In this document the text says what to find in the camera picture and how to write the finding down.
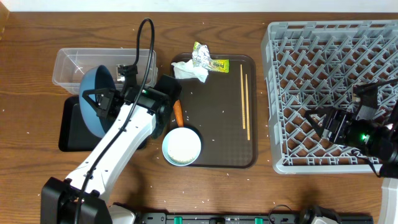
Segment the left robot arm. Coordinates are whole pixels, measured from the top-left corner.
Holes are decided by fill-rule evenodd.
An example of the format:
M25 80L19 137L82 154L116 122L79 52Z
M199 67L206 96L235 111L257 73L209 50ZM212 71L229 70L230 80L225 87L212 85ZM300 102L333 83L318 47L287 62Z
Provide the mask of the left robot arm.
M131 88L112 127L91 154L65 180L51 177L43 186L41 223L134 223L133 211L107 202L137 148L148 136L162 133L181 89L167 75L153 88Z

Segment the light blue rice bowl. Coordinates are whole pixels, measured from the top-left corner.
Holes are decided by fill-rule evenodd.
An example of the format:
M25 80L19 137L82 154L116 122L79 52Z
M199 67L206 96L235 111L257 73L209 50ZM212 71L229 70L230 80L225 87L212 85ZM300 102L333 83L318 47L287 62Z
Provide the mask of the light blue rice bowl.
M174 166L188 166L201 153L201 139L189 128L175 128L168 132L162 142L162 153Z

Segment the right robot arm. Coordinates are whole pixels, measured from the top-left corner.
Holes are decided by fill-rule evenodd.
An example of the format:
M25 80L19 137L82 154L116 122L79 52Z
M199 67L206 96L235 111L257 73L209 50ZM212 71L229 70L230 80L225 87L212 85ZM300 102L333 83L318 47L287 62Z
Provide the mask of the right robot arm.
M375 123L377 109L377 100L361 100L354 113L327 107L307 110L305 118L320 138L352 147L384 179L379 223L397 223L397 120L390 128Z

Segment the wooden chopstick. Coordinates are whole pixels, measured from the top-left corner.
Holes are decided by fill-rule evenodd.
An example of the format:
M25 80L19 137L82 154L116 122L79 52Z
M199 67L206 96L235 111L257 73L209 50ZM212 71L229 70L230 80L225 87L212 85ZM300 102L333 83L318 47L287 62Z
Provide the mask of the wooden chopstick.
M245 74L245 97L246 97L246 125L247 125L247 138L251 139L250 134L250 119L249 119L249 95L248 95L248 75Z
M244 102L244 82L243 82L243 65L240 64L240 87L241 87L241 110L242 110L242 122L243 129L246 129L245 121L245 102Z

